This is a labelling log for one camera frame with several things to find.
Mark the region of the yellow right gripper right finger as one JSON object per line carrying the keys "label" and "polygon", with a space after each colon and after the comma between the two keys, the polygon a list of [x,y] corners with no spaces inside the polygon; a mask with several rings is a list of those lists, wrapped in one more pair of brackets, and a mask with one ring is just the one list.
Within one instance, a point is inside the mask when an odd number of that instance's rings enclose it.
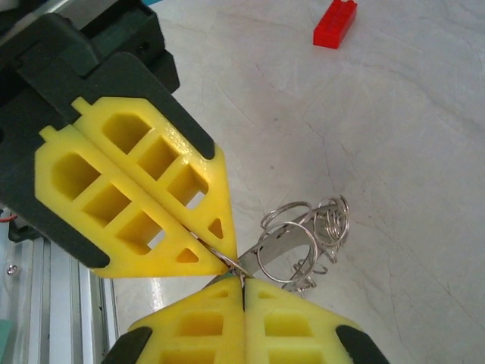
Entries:
{"label": "yellow right gripper right finger", "polygon": [[388,363],[352,320],[260,280],[245,285],[247,363]]}

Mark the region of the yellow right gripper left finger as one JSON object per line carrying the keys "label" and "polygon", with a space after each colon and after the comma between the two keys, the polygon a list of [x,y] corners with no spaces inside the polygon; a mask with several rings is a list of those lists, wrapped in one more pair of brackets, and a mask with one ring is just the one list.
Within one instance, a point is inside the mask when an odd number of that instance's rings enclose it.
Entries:
{"label": "yellow right gripper left finger", "polygon": [[243,291],[225,278],[134,322],[103,363],[244,363]]}

